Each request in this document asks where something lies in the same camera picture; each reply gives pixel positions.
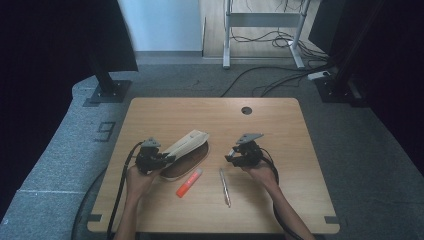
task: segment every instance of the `human arm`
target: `human arm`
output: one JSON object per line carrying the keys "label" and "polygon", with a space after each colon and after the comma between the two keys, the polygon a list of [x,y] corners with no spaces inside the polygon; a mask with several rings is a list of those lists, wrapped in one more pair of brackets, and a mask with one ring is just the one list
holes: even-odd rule
{"label": "human arm", "polygon": [[[293,232],[305,240],[315,239],[308,227],[285,198],[277,184],[274,173],[265,161],[261,160],[255,167],[243,167],[242,169],[265,188],[274,202],[278,215]],[[286,239],[294,239],[287,232],[285,232],[285,236]]]}
{"label": "human arm", "polygon": [[127,198],[114,240],[135,239],[138,202],[147,194],[150,185],[159,173],[160,170],[155,170],[148,175],[142,174],[138,171],[136,166],[132,166],[128,169],[126,177]]}

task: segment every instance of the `wooden table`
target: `wooden table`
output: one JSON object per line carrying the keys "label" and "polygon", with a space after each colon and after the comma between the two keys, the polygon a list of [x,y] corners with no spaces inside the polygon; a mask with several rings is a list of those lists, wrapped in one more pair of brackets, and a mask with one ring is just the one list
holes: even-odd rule
{"label": "wooden table", "polygon": [[[244,114],[242,108],[252,109]],[[125,159],[151,136],[165,150],[188,132],[210,134],[210,153],[199,165],[203,175],[183,198],[175,192],[188,175],[168,182],[156,178],[140,202],[137,231],[185,233],[280,233],[267,193],[241,169],[228,163],[243,133],[263,133],[257,144],[268,150],[280,174],[280,187],[312,233],[337,233],[339,224],[299,103],[292,98],[136,98],[131,102],[92,215],[94,232],[105,232]],[[219,168],[224,169],[231,208],[225,204]],[[113,231],[121,218],[125,191]]]}

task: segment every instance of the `black stand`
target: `black stand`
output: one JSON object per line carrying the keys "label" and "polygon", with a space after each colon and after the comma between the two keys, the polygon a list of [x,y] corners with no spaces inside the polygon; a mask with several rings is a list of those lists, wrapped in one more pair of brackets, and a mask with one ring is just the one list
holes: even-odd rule
{"label": "black stand", "polygon": [[348,50],[336,77],[327,77],[315,80],[315,84],[323,102],[350,103],[352,106],[357,107],[366,106],[365,101],[362,99],[359,92],[357,92],[351,78],[358,61],[359,48],[380,12],[383,3],[384,0],[380,0],[374,5],[374,9],[368,16],[367,22],[359,31],[358,37],[356,37],[353,41],[352,47]]}
{"label": "black stand", "polygon": [[91,98],[87,98],[84,107],[97,107],[100,103],[121,103],[131,85],[130,80],[113,81],[109,73],[100,65],[94,51],[88,48],[88,63],[99,81]]}

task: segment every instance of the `wire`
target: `wire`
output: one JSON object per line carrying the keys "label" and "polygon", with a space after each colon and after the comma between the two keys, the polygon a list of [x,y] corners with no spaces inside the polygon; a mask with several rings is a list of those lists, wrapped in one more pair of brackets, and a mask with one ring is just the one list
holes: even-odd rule
{"label": "wire", "polygon": [[320,59],[313,60],[313,59],[311,59],[311,60],[308,60],[307,65],[308,65],[309,68],[313,68],[310,64],[311,62],[326,62],[326,61],[327,60],[320,60]]}
{"label": "wire", "polygon": [[278,4],[278,6],[275,8],[274,12],[277,12],[277,9],[278,9],[281,5],[283,5],[283,1],[284,1],[284,0],[281,0],[280,4]]}
{"label": "wire", "polygon": [[[271,31],[266,33],[263,36],[260,36],[258,38],[247,38],[247,37],[243,37],[243,36],[234,36],[233,33],[233,29],[230,28],[231,31],[231,38],[234,39],[236,42],[240,42],[240,43],[246,43],[246,42],[272,42],[272,46],[273,47],[278,47],[278,48],[287,48],[290,47],[290,44],[288,43],[289,41],[291,41],[293,39],[292,35],[289,35],[287,33],[281,32],[280,28],[277,29],[277,31]],[[273,39],[263,39],[273,33],[276,33],[277,36]],[[285,44],[281,45],[279,44],[279,41],[284,41]],[[320,52],[320,51],[316,51],[316,50],[312,50],[310,48],[308,48],[305,43],[301,40],[298,41],[298,46],[301,50],[301,52],[303,53],[303,55],[305,55],[306,57],[310,57],[310,58],[315,58],[315,59],[319,59],[319,60],[323,60],[323,61],[327,61],[328,57],[325,56],[324,52]]]}
{"label": "wire", "polygon": [[82,207],[85,205],[85,202],[87,201],[88,193],[91,191],[91,189],[93,188],[93,186],[97,182],[97,180],[99,180],[99,178],[106,172],[106,169],[107,168],[103,169],[99,173],[99,175],[97,175],[97,177],[91,183],[91,185],[88,188],[88,190],[85,192],[85,195],[84,195],[84,197],[83,197],[83,199],[82,199],[82,201],[80,203],[80,206],[78,207],[77,214],[75,215],[74,224],[72,225],[71,240],[75,239],[75,231],[76,231],[77,222],[78,222],[78,219],[80,218]]}
{"label": "wire", "polygon": [[333,62],[327,62],[327,64],[316,67],[316,68],[312,68],[312,69],[294,69],[294,68],[286,68],[286,67],[280,67],[280,66],[260,66],[260,67],[254,67],[251,69],[248,69],[242,73],[240,73],[236,79],[234,79],[234,81],[230,84],[230,86],[225,90],[225,92],[223,94],[221,94],[220,97],[224,97],[229,91],[230,89],[236,84],[236,82],[238,82],[242,76],[246,75],[247,73],[254,71],[254,70],[258,70],[258,69],[281,69],[281,70],[287,70],[287,71],[297,71],[297,72],[303,72],[301,74],[297,74],[297,75],[291,75],[289,76],[289,78],[281,78],[267,86],[260,86],[260,87],[255,87],[252,90],[252,95],[253,95],[253,91],[258,89],[258,88],[263,88],[265,87],[265,90],[262,92],[262,94],[260,95],[260,97],[265,96],[266,94],[268,94],[270,91],[272,91],[273,89],[282,86],[284,83],[297,79],[297,78],[301,78],[304,76],[307,76],[308,74],[314,73],[314,72],[318,72],[321,70],[325,70],[328,69],[330,67],[332,67],[334,65]]}
{"label": "wire", "polygon": [[299,12],[301,12],[302,11],[302,7],[303,7],[303,4],[305,3],[305,0],[302,0],[301,2],[300,2],[300,4],[299,4],[299,6],[297,6],[296,8],[291,8],[291,7],[289,7],[289,6],[287,6],[287,3],[286,3],[286,6],[285,6],[285,8],[284,8],[284,12],[286,12],[286,9],[287,8],[290,8],[291,10],[293,10],[293,11],[296,11],[296,10],[298,10],[299,9]]}
{"label": "wire", "polygon": [[[284,85],[284,87],[299,87],[300,85],[300,80],[299,81],[297,81],[297,84],[296,85]],[[259,87],[255,87],[254,89],[252,89],[252,91],[251,91],[251,97],[255,97],[255,90],[256,89],[260,89],[260,88],[266,88],[266,87],[268,87],[269,85],[264,85],[264,86],[259,86]]]}
{"label": "wire", "polygon": [[246,7],[250,10],[250,12],[252,12],[252,9],[249,7],[249,2],[247,2],[247,0],[246,0]]}
{"label": "wire", "polygon": [[237,78],[231,83],[231,85],[227,88],[227,90],[225,90],[225,92],[223,94],[221,94],[220,97],[224,97],[228,91],[230,91],[230,89],[234,86],[234,84],[245,74],[247,74],[248,72],[257,70],[257,69],[281,69],[281,70],[287,70],[287,71],[311,71],[311,70],[305,70],[305,69],[294,69],[294,68],[286,68],[286,67],[279,67],[279,66],[261,66],[261,67],[254,67],[251,69],[248,69],[242,73],[240,73]]}
{"label": "wire", "polygon": [[[260,148],[261,150],[265,151],[266,154],[268,155],[269,159],[267,159],[266,157],[261,157],[261,159],[263,161],[265,161],[271,168],[271,171],[274,173],[275,176],[275,181],[277,182],[277,185],[280,185],[280,178],[278,175],[278,170],[274,165],[274,160],[272,160],[271,154],[269,154],[269,152],[263,148]],[[287,226],[284,221],[281,219],[280,215],[278,214],[277,208],[275,207],[275,204],[272,204],[272,209],[274,211],[274,216],[277,219],[277,222],[280,224],[280,226],[284,229],[284,231],[286,233],[288,233],[290,236],[292,236],[294,239],[297,240],[303,240],[302,237],[300,237],[299,235],[297,235],[297,233],[295,233],[289,226]]]}
{"label": "wire", "polygon": [[284,6],[284,11],[283,12],[286,12],[286,10],[287,10],[287,5],[289,4],[289,0],[287,0],[286,1],[286,6]]}
{"label": "wire", "polygon": [[133,149],[128,154],[127,160],[125,161],[124,167],[122,169],[121,181],[119,183],[118,193],[116,194],[115,205],[113,206],[112,214],[109,220],[109,225],[107,227],[107,232],[106,232],[107,239],[112,239],[113,220],[115,219],[116,211],[118,210],[118,206],[119,206],[119,201],[121,200],[122,190],[124,188],[124,183],[125,183],[125,176],[127,175],[127,170],[128,170],[128,164],[130,163],[131,158],[133,157],[135,149],[138,146],[140,146],[142,143],[143,142],[139,142],[133,147]]}

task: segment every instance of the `silver pen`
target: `silver pen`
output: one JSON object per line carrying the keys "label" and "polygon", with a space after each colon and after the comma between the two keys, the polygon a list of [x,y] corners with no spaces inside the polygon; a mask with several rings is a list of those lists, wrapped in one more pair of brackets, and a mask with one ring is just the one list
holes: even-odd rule
{"label": "silver pen", "polygon": [[221,175],[222,185],[224,186],[225,203],[228,207],[231,207],[230,195],[228,195],[227,183],[225,182],[224,171],[222,168],[219,169],[219,175]]}

